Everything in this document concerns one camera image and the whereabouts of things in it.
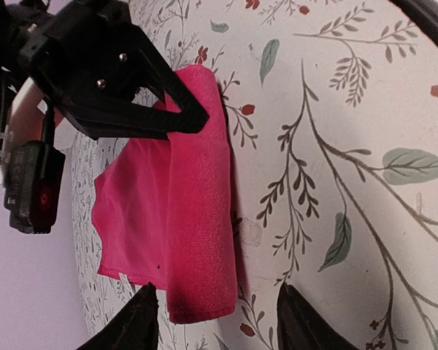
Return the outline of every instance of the cloth fold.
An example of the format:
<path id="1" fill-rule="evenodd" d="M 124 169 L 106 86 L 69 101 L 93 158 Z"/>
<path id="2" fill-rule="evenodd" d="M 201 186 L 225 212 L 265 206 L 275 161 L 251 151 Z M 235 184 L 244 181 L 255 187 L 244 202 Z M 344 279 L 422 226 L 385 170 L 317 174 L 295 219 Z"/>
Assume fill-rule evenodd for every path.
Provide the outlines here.
<path id="1" fill-rule="evenodd" d="M 218 86 L 203 66 L 177 74 L 208 112 L 207 124 L 169 141 L 130 140 L 95 181 L 93 223 L 103 246 L 99 273 L 166 290 L 171 321 L 186 324 L 232 314 L 238 292 Z M 168 96 L 166 109 L 178 111 Z"/>

